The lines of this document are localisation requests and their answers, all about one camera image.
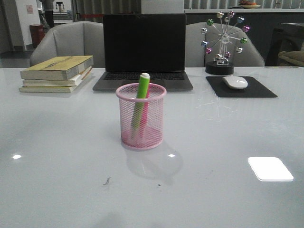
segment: laptop screen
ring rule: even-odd
[[[185,14],[104,16],[106,71],[183,71]]]

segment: floor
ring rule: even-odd
[[[0,68],[27,68],[33,50],[9,51],[0,54]]]

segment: stack of books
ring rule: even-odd
[[[20,92],[70,93],[90,74],[93,56],[54,57],[20,72]]]

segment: ferris wheel ornament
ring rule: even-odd
[[[215,55],[212,62],[206,63],[206,72],[214,75],[231,75],[234,73],[234,65],[229,61],[231,57],[231,52],[227,49],[228,44],[232,44],[235,48],[235,52],[237,54],[242,53],[243,48],[241,45],[247,43],[247,38],[236,38],[234,37],[239,31],[232,31],[232,29],[237,24],[242,24],[244,22],[244,17],[238,17],[237,22],[233,26],[229,26],[231,19],[234,17],[235,13],[230,11],[227,13],[227,16],[224,18],[224,13],[222,11],[217,13],[217,18],[220,19],[221,29],[219,30],[215,25],[213,19],[207,20],[207,27],[201,29],[201,33],[205,35],[209,32],[208,27],[214,27],[217,31],[217,38],[211,41],[203,40],[201,42],[202,47],[205,48],[205,53],[207,55],[212,54],[213,47],[215,45],[219,45],[219,51]],[[242,27],[243,32],[248,32],[250,30],[250,26],[244,25]],[[234,45],[231,40],[236,39],[239,42],[239,46]]]

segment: trash bin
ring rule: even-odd
[[[36,48],[44,37],[43,25],[30,25],[30,36],[32,37],[33,47]]]

